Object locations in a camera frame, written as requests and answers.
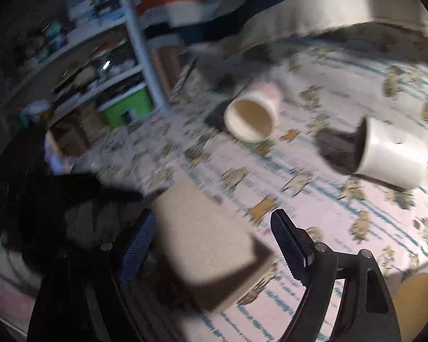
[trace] white container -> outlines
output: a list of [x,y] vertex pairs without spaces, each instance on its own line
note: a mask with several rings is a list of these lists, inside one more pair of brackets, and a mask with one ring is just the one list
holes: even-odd
[[428,266],[406,279],[393,296],[402,342],[412,342],[428,322]]
[[425,176],[428,146],[407,131],[365,117],[357,129],[355,159],[355,174],[414,189]]
[[274,83],[253,83],[227,106],[227,130],[246,143],[267,139],[277,126],[282,99],[283,93]]

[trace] storage bin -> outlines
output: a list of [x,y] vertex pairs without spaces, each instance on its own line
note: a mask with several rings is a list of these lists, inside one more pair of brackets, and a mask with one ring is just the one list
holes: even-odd
[[112,129],[127,126],[153,109],[147,87],[142,84],[98,107]]

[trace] sponge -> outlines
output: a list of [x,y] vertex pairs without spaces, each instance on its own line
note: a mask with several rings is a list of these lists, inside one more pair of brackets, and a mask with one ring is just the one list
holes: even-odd
[[274,252],[185,174],[151,205],[156,241],[179,280],[205,310],[237,302],[270,269]]

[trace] striped blanket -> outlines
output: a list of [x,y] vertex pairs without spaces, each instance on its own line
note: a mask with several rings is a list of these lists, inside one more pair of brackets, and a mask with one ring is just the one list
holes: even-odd
[[220,41],[227,54],[365,22],[428,36],[420,0],[133,0],[151,48]]

